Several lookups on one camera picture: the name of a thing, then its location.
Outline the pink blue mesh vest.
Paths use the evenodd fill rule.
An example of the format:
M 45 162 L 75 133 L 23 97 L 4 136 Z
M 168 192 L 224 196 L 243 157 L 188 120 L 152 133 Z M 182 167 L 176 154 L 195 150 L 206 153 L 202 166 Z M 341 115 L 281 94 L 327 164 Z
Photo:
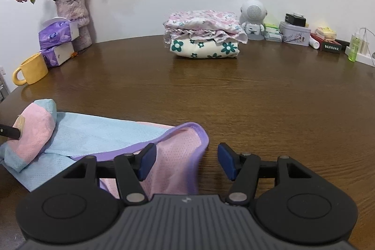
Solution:
M 14 127 L 21 128 L 21 137 L 1 144 L 1 165 L 28 191 L 87 155 L 113 160 L 124 153 L 140 153 L 153 143 L 156 161 L 141 183 L 146 195 L 195 195 L 198 165 L 209 145 L 206 131 L 197 123 L 172 127 L 58 112 L 52 99 L 29 104 Z

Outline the yellow ceramic mug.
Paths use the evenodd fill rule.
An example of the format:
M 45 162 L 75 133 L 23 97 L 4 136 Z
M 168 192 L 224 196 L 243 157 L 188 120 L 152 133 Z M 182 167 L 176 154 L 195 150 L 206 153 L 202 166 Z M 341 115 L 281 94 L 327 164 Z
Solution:
M 20 64 L 12 75 L 12 81 L 16 86 L 31 85 L 40 81 L 47 73 L 44 58 L 41 52 L 38 52 Z

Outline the lower purple tissue pack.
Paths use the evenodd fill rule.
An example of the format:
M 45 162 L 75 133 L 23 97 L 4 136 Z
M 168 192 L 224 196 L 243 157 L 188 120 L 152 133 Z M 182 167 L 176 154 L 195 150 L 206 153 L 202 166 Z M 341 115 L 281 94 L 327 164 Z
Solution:
M 74 54 L 72 42 L 66 42 L 59 46 L 48 49 L 42 49 L 41 54 L 44 58 L 47 68 L 61 66 Z

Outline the purple tissue pack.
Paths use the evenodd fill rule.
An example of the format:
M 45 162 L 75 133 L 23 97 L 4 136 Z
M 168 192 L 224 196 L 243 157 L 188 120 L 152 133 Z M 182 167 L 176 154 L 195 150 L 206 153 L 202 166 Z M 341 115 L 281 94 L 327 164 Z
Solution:
M 70 21 L 64 17 L 55 17 L 43 23 L 38 33 L 41 50 L 60 46 L 66 42 L 73 42 L 79 36 L 77 21 Z
M 47 68 L 61 66 L 74 54 L 72 42 L 66 42 L 59 46 L 48 49 L 42 49 L 41 54 L 44 58 Z

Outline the upper purple tissue pack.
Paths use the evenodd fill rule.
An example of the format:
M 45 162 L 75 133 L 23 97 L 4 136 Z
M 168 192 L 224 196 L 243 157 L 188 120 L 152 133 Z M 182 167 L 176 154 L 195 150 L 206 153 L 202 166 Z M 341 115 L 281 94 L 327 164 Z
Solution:
M 41 50 L 60 46 L 66 42 L 73 42 L 79 36 L 77 21 L 70 21 L 64 17 L 55 17 L 43 23 L 38 33 Z

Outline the purple textured vase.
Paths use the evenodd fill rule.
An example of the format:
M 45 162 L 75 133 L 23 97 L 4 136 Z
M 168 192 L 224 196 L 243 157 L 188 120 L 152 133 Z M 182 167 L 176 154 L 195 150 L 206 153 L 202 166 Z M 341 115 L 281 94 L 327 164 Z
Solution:
M 79 36 L 72 42 L 74 50 L 82 52 L 90 47 L 92 45 L 92 38 L 88 29 L 90 16 L 85 0 L 58 0 L 56 11 L 59 17 L 78 23 Z

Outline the white power strip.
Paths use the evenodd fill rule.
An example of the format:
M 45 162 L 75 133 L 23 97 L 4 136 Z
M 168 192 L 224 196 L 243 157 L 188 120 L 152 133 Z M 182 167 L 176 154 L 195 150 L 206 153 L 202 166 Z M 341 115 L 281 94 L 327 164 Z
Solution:
M 355 61 L 374 67 L 374 58 L 372 58 L 370 54 L 363 55 L 362 53 L 358 53 Z

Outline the white small tube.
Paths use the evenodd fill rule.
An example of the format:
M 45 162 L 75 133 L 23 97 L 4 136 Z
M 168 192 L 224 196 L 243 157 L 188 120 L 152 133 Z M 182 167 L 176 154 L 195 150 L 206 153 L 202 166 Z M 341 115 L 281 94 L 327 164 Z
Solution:
M 316 50 L 320 49 L 320 43 L 312 36 L 310 36 L 309 45 L 313 49 L 316 49 Z

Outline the green spray bottle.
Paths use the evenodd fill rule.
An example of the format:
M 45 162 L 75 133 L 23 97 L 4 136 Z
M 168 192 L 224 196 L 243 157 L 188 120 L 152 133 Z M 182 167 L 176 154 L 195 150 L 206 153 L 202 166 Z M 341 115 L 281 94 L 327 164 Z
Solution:
M 359 47 L 361 46 L 362 40 L 360 38 L 360 34 L 358 32 L 354 33 L 352 35 L 352 38 L 350 40 L 350 52 L 348 54 L 348 59 L 351 62 L 356 62 L 356 57 L 359 51 Z

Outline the white green small boxes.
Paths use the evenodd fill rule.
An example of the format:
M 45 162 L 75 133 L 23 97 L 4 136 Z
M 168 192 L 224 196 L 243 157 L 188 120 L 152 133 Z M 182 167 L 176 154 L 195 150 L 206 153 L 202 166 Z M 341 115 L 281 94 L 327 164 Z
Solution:
M 277 25 L 272 24 L 272 23 L 264 23 L 263 27 L 264 27 L 264 30 L 262 34 L 267 41 L 273 41 L 273 42 L 283 41 L 283 35 L 280 32 L 280 29 Z

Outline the folded green flower garment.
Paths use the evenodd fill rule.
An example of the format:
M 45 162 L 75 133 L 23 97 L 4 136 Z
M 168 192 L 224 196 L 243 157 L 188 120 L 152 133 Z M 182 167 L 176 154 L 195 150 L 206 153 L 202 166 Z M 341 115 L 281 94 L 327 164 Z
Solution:
M 191 59 L 236 58 L 240 53 L 236 40 L 215 42 L 215 40 L 192 40 L 188 37 L 173 39 L 169 50 L 177 56 Z

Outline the black charger on tin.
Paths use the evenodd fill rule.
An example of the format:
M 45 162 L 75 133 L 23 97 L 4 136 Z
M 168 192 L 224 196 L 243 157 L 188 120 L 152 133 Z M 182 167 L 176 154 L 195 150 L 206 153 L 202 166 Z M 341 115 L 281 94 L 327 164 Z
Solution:
M 297 13 L 286 13 L 285 22 L 297 27 L 306 26 L 306 18 L 303 15 L 299 15 Z

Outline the folded pink floral garment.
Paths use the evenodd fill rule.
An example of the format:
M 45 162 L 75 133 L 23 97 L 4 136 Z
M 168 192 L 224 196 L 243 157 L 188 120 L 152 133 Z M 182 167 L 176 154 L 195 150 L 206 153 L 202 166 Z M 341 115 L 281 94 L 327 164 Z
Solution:
M 248 41 L 238 17 L 230 11 L 177 11 L 172 13 L 163 25 L 165 44 L 187 37 L 194 41 L 214 40 L 217 43 L 228 39 L 243 44 Z

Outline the white astronaut speaker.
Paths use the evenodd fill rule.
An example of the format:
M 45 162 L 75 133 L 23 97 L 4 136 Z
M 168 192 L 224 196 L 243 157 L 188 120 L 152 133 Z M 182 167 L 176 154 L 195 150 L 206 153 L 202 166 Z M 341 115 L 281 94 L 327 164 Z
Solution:
M 242 28 L 247 34 L 248 39 L 253 41 L 264 40 L 265 31 L 263 21 L 268 12 L 261 1 L 248 0 L 242 4 Z

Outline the wall socket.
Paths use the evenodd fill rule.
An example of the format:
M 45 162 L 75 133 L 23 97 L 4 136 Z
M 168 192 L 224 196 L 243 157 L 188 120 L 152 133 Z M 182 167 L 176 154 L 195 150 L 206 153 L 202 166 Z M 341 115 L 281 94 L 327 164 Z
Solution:
M 0 66 L 0 74 L 1 75 L 5 75 L 6 74 L 5 69 L 4 69 L 3 66 Z

